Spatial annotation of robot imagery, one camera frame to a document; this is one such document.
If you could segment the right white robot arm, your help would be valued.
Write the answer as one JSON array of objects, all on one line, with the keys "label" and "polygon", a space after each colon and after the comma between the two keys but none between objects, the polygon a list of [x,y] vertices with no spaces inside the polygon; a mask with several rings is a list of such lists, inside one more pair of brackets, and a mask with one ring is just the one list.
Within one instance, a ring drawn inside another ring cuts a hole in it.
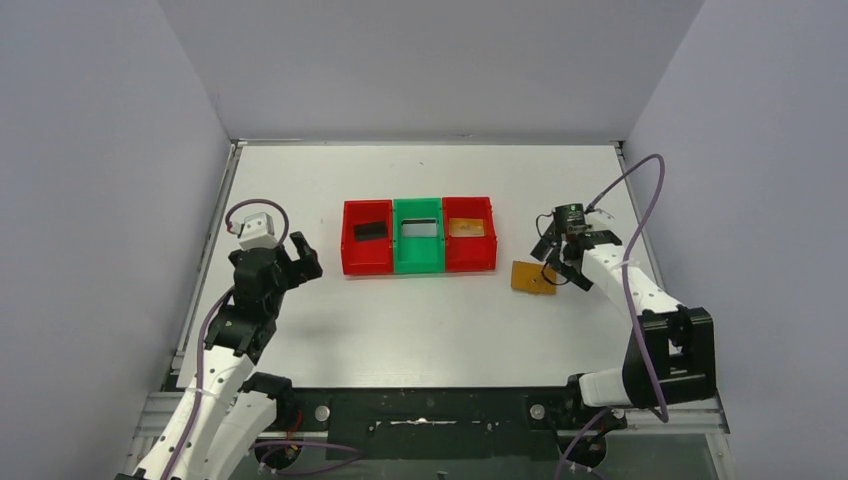
[{"label": "right white robot arm", "polygon": [[662,409],[716,393],[714,325],[702,307],[687,307],[657,285],[627,254],[625,243],[582,204],[548,213],[531,255],[563,283],[596,289],[630,329],[618,368],[572,376],[580,406]]}]

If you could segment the yellow leather card holder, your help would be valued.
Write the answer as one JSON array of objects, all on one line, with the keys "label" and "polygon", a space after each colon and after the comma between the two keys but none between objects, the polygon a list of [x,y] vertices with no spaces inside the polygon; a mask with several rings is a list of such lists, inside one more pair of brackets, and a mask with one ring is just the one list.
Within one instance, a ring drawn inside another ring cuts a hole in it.
[{"label": "yellow leather card holder", "polygon": [[525,261],[513,261],[510,287],[534,295],[555,295],[557,274],[549,266]]}]

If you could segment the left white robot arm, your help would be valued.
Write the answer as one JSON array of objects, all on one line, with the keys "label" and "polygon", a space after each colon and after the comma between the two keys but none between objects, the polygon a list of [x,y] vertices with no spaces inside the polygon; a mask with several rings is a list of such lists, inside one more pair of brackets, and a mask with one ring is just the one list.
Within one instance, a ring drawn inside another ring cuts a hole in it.
[{"label": "left white robot arm", "polygon": [[257,371],[276,332],[285,294],[323,274],[300,231],[297,255],[264,234],[241,239],[229,260],[234,284],[213,303],[198,338],[196,371],[130,479],[224,479],[272,425],[295,416],[290,379]]}]

